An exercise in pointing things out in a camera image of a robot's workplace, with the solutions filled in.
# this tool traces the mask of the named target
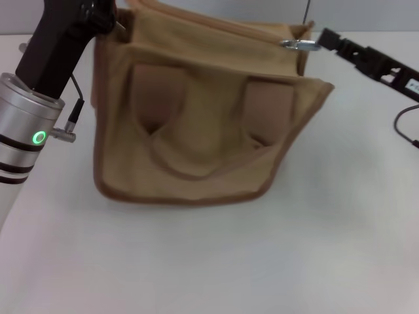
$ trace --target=metal zipper pull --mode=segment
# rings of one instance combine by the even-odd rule
[[[321,46],[315,41],[282,41],[280,45],[286,49],[300,50],[300,51],[318,51]]]

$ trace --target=white table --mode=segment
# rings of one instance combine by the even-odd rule
[[[344,36],[419,69],[419,33]],[[2,71],[14,71],[26,39],[0,37]],[[75,72],[86,98],[91,67],[92,45]],[[418,313],[419,151],[392,130],[414,103],[326,51],[307,74],[335,92],[272,190],[238,205],[102,197],[87,104],[76,143],[48,140],[1,234],[0,313]],[[69,84],[59,127],[76,96]],[[401,127],[418,138],[419,112]]]

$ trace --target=canvas bag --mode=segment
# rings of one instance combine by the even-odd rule
[[[271,186],[333,85],[304,78],[312,24],[237,23],[129,0],[98,37],[94,178],[114,200],[215,204]]]

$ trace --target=green led light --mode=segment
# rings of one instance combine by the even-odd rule
[[[40,131],[32,137],[32,141],[36,145],[41,144],[45,139],[46,139],[46,133],[44,131]]]

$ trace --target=black stripe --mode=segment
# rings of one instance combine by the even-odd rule
[[[12,178],[0,177],[0,183],[12,184],[12,185],[22,184],[26,180],[27,180],[27,177],[23,179],[12,179]]]
[[[42,148],[44,148],[44,145],[41,146],[33,146],[28,144],[23,144],[21,142],[17,142],[13,139],[9,139],[8,137],[0,134],[0,143],[6,144],[8,146],[11,146],[13,148],[17,148],[20,150],[24,150],[26,152],[40,152]]]
[[[4,164],[3,162],[0,162],[0,170],[15,173],[17,175],[22,175],[24,173],[29,173],[33,169],[33,166],[31,167],[18,167],[18,166],[11,166]]]

